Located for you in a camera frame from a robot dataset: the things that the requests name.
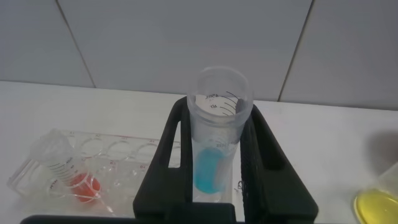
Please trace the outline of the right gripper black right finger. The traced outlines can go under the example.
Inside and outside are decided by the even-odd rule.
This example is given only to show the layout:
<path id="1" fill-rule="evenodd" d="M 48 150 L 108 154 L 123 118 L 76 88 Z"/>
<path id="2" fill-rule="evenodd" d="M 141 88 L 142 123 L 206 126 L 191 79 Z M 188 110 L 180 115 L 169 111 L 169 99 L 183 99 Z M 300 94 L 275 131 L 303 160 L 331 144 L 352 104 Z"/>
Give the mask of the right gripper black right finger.
<path id="1" fill-rule="evenodd" d="M 252 107 L 240 139 L 246 223 L 312 224 L 318 205 L 284 154 L 267 121 Z"/>

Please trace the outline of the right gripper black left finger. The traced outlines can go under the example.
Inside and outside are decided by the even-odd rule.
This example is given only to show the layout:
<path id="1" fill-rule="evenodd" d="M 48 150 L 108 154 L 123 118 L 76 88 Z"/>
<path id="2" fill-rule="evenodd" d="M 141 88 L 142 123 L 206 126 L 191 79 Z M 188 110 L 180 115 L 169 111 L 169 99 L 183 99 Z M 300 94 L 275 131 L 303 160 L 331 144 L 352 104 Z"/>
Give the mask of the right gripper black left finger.
<path id="1" fill-rule="evenodd" d="M 177 125 L 180 125 L 180 166 L 169 167 Z M 133 201 L 136 218 L 163 219 L 174 206 L 193 200 L 193 156 L 187 97 L 173 105 L 160 143 Z"/>

